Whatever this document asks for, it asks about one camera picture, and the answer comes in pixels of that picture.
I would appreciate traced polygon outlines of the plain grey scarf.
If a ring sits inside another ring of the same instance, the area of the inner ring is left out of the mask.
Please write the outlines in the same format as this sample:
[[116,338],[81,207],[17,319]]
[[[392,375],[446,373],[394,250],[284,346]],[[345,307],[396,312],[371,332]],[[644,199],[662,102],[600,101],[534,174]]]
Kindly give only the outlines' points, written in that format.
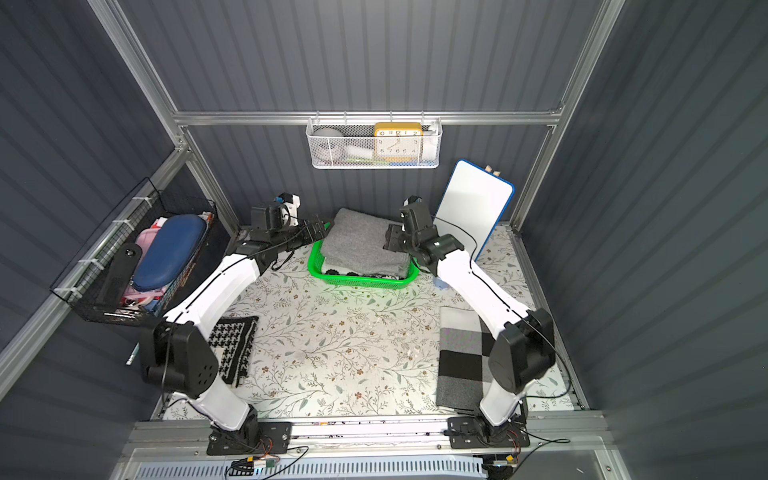
[[357,212],[342,208],[334,217],[322,246],[326,259],[366,273],[408,266],[407,254],[382,249],[380,236],[376,235],[380,230],[376,230],[375,223],[372,225],[366,222],[376,219],[355,213]]

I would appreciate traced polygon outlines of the smiley houndstooth knit scarf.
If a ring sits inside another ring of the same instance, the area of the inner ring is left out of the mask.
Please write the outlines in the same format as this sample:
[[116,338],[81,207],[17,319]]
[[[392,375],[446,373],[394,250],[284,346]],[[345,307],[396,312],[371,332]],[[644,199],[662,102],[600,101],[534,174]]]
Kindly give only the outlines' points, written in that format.
[[321,273],[324,275],[337,275],[337,276],[351,276],[351,277],[365,277],[373,279],[386,279],[386,280],[405,280],[408,277],[410,268],[404,266],[402,268],[390,269],[383,272],[366,273],[362,270],[355,270],[352,268],[344,267],[336,263],[330,262],[325,259],[321,265]]

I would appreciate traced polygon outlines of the grey black checkered scarf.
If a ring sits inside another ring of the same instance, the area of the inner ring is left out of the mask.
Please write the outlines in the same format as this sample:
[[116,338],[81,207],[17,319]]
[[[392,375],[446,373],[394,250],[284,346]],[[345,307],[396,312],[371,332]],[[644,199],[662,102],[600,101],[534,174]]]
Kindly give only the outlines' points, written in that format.
[[440,309],[436,405],[457,411],[490,409],[508,418],[522,386],[524,336],[517,324],[494,336],[472,310]]

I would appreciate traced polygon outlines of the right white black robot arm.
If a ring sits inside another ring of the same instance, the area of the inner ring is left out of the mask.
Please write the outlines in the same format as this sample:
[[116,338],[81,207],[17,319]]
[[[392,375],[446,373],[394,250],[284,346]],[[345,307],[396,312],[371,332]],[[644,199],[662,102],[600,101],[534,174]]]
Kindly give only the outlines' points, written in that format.
[[404,201],[400,222],[400,230],[389,227],[384,248],[408,254],[419,269],[453,288],[494,339],[490,387],[479,409],[489,425],[499,427],[522,410],[529,384],[556,364],[552,316],[515,300],[477,266],[459,240],[440,234],[420,197]]

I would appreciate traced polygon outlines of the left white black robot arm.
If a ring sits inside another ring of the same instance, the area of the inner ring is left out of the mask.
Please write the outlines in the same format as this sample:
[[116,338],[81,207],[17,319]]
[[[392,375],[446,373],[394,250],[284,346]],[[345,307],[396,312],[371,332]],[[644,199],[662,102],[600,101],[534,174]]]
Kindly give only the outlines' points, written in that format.
[[257,413],[215,371],[209,337],[238,296],[283,253],[326,236],[320,220],[299,216],[301,199],[282,193],[251,209],[251,230],[223,257],[208,278],[159,320],[143,325],[139,359],[143,380],[188,401],[218,429],[258,430]]

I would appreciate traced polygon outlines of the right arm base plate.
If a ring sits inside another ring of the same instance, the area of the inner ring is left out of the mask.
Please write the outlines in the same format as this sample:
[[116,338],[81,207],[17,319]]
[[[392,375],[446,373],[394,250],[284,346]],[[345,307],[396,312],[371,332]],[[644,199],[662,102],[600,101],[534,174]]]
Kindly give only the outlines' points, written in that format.
[[493,426],[484,417],[451,417],[443,434],[448,437],[451,448],[457,450],[522,449],[530,445],[529,436],[522,431],[519,423],[507,421]]

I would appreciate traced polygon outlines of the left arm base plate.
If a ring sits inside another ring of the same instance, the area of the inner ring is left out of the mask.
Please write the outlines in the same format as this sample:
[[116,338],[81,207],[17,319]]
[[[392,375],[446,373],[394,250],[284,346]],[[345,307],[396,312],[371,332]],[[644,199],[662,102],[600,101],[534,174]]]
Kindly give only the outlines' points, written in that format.
[[213,427],[208,437],[209,456],[284,454],[287,452],[293,425],[290,422],[245,424],[238,431]]

